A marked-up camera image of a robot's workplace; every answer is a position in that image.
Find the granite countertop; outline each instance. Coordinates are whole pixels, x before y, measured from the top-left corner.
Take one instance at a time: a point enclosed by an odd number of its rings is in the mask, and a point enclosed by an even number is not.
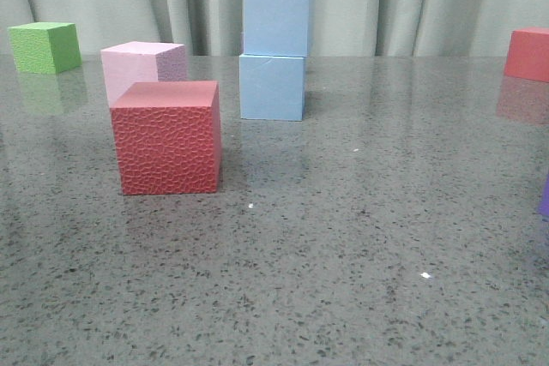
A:
[[[311,58],[303,122],[218,80],[220,190],[122,196],[100,62],[0,57],[2,365],[545,365],[549,87]]]

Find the red cube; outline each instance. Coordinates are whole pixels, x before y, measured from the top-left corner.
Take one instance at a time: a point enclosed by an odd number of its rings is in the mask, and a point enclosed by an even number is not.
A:
[[[532,81],[549,81],[549,28],[515,30],[504,73]]]
[[[111,118],[125,195],[217,190],[217,81],[134,83],[112,105]]]

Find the stacked blue cubes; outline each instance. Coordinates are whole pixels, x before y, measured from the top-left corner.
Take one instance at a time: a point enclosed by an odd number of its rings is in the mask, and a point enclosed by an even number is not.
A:
[[[244,0],[240,116],[302,120],[314,0]]]

